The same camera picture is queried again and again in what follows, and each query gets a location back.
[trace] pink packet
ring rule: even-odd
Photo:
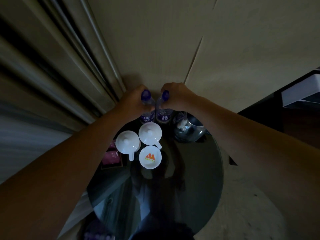
[[[116,144],[115,144],[116,140],[111,141],[110,145],[109,145],[109,149],[116,149]]]
[[[121,162],[121,158],[118,151],[106,152],[102,159],[103,165],[120,163],[120,162]]]

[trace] hand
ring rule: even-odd
[[[185,84],[181,83],[166,83],[163,85],[161,92],[169,91],[169,99],[161,105],[162,109],[173,109],[177,111],[188,111],[190,101],[197,96]]]
[[[145,85],[139,85],[134,90],[126,91],[114,110],[123,114],[127,122],[133,121],[140,117],[143,113],[154,110],[152,105],[144,105],[141,101],[141,93],[148,89]]]

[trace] white ceramic cup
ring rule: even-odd
[[[129,160],[133,161],[134,153],[140,149],[141,142],[137,133],[126,130],[118,135],[115,146],[122,154],[129,154]]]
[[[139,154],[139,161],[146,169],[154,169],[160,165],[162,160],[161,152],[154,145],[143,148]]]
[[[146,145],[156,145],[161,149],[159,141],[162,137],[162,129],[154,122],[148,122],[142,125],[139,129],[139,138]]]

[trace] blue bottle cap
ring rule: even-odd
[[[164,90],[162,93],[162,100],[163,101],[167,101],[169,99],[170,95],[169,95],[169,91],[168,90]]]
[[[151,93],[149,90],[144,89],[141,93],[141,100],[142,101],[149,101],[151,99]]]

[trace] mug handle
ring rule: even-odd
[[[129,154],[129,161],[133,161],[134,160],[134,152]]]
[[[161,150],[162,145],[160,145],[159,141],[157,141],[157,142],[155,143],[155,145],[157,146],[157,148],[158,148],[159,150]]]

